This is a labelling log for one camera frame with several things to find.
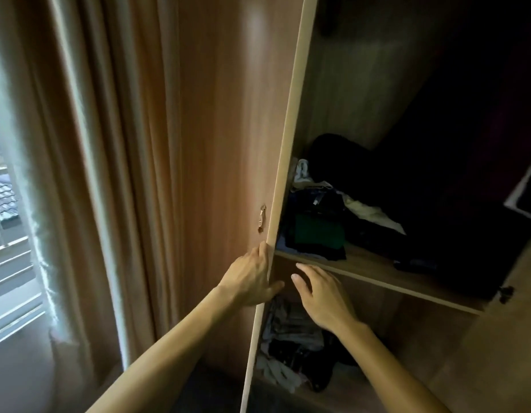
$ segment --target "forearm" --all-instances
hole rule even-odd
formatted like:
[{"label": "forearm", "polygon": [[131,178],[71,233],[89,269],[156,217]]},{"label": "forearm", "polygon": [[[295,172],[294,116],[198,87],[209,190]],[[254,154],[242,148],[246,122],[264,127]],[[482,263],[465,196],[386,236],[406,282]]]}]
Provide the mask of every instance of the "forearm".
[{"label": "forearm", "polygon": [[177,326],[149,348],[88,413],[139,413],[168,409],[202,355],[210,332],[238,307],[216,287]]},{"label": "forearm", "polygon": [[368,326],[352,320],[340,325],[336,334],[389,413],[450,413],[400,364]]}]

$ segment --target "wooden door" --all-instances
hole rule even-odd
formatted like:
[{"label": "wooden door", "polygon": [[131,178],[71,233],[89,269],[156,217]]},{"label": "wooden door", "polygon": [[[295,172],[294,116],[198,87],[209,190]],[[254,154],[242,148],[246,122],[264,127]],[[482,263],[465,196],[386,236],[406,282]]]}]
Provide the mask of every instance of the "wooden door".
[{"label": "wooden door", "polygon": [[531,241],[505,286],[431,382],[454,413],[531,413]]},{"label": "wooden door", "polygon": [[[303,1],[179,0],[185,314],[238,256],[266,237],[274,246]],[[219,328],[209,365],[244,376],[254,312],[242,310]]]}]

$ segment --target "person's left hand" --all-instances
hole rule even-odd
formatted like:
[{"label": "person's left hand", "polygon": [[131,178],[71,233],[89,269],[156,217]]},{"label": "person's left hand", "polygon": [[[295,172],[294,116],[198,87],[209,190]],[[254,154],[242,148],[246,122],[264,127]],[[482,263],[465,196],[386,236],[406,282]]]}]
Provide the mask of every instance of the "person's left hand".
[{"label": "person's left hand", "polygon": [[273,298],[285,283],[276,281],[269,285],[267,271],[269,259],[267,243],[260,243],[231,264],[218,288],[233,296],[240,305],[258,305]]}]

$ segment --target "window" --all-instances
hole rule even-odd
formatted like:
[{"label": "window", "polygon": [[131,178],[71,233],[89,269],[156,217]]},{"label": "window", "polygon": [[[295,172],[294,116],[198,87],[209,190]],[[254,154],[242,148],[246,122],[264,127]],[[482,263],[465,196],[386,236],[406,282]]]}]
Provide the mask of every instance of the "window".
[{"label": "window", "polygon": [[28,237],[0,153],[0,341],[43,312]]}]

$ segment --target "shelf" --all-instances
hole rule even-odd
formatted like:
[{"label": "shelf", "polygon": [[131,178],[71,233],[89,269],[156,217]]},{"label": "shelf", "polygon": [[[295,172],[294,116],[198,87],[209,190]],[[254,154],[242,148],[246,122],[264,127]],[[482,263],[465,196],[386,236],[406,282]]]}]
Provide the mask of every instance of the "shelf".
[{"label": "shelf", "polygon": [[398,271],[393,262],[362,248],[346,244],[346,260],[327,261],[309,256],[294,255],[275,250],[275,256],[303,264],[317,265],[325,271],[346,275],[417,298],[446,305],[473,314],[482,314],[486,300],[459,294],[448,289],[433,277]]},{"label": "shelf", "polygon": [[267,381],[257,370],[254,370],[254,379],[255,382],[275,389],[279,396],[290,403],[296,402],[303,408],[310,408],[312,411],[331,413],[385,412],[376,392],[363,373],[355,367],[336,364],[329,385],[320,393],[313,392],[307,384],[303,384],[296,389],[294,394],[290,394],[278,385]]}]

